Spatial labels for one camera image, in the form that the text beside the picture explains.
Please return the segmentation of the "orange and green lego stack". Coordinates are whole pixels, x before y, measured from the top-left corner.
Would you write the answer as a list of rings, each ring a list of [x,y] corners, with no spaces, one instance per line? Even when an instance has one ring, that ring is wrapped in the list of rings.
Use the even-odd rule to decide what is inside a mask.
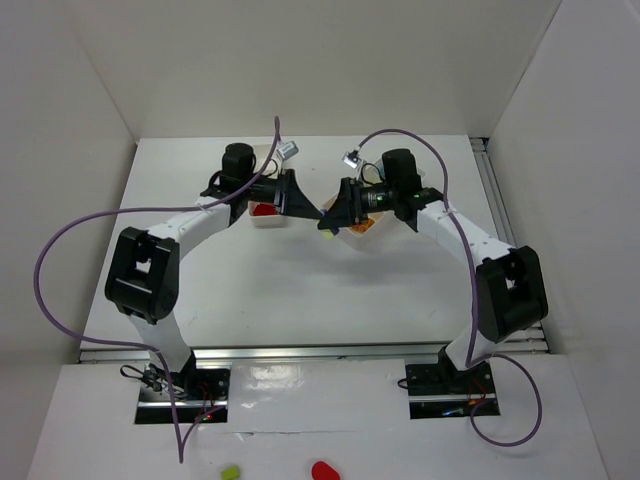
[[[367,219],[365,222],[353,225],[350,227],[350,231],[357,235],[364,235],[367,233],[375,225],[375,221],[371,218]]]

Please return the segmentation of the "red lego brick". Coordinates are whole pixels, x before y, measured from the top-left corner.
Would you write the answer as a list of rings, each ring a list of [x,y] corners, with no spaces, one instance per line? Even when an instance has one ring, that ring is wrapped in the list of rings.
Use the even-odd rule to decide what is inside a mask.
[[[252,217],[270,217],[278,216],[278,212],[272,203],[266,202],[253,202],[250,215]]]

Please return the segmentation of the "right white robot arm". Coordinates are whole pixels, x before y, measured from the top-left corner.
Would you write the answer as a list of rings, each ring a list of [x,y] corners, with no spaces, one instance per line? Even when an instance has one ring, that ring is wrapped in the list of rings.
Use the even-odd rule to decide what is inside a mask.
[[[471,382],[483,360],[513,333],[548,314],[548,302],[537,253],[494,238],[425,187],[408,149],[385,152],[383,177],[368,185],[346,177],[336,199],[321,214],[321,230],[359,226],[372,213],[391,212],[411,230],[435,241],[467,268],[471,281],[470,325],[438,353],[430,374],[408,380],[410,387],[439,384],[458,393]]]

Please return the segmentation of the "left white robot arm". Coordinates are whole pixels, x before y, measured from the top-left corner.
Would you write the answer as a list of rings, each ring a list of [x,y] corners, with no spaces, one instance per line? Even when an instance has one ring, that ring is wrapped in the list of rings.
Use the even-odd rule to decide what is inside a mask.
[[[147,230],[124,229],[116,242],[105,285],[106,298],[126,315],[142,341],[153,348],[157,374],[184,390],[197,382],[196,358],[184,341],[174,307],[180,262],[211,236],[230,228],[250,202],[266,202],[288,217],[320,220],[322,214],[300,190],[295,172],[258,176],[254,148],[226,146],[221,169],[210,178],[193,211],[179,213]]]

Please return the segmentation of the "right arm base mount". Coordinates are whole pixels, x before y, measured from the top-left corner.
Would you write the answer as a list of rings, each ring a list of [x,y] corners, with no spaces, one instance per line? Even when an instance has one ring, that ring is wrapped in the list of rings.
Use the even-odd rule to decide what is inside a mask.
[[[412,420],[499,416],[493,373],[487,363],[463,372],[450,382],[436,364],[407,364],[405,377],[396,382],[407,392]]]

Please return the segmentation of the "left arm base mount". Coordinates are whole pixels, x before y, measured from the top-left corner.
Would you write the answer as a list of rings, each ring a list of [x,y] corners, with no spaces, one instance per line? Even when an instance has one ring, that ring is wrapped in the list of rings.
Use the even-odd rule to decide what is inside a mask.
[[[136,425],[171,424],[173,417],[169,385],[155,367],[143,369],[133,365],[120,367],[120,375],[140,383],[134,423]],[[174,388],[177,418],[191,424],[200,418],[204,424],[226,423],[231,380],[229,368],[197,369],[195,383]]]

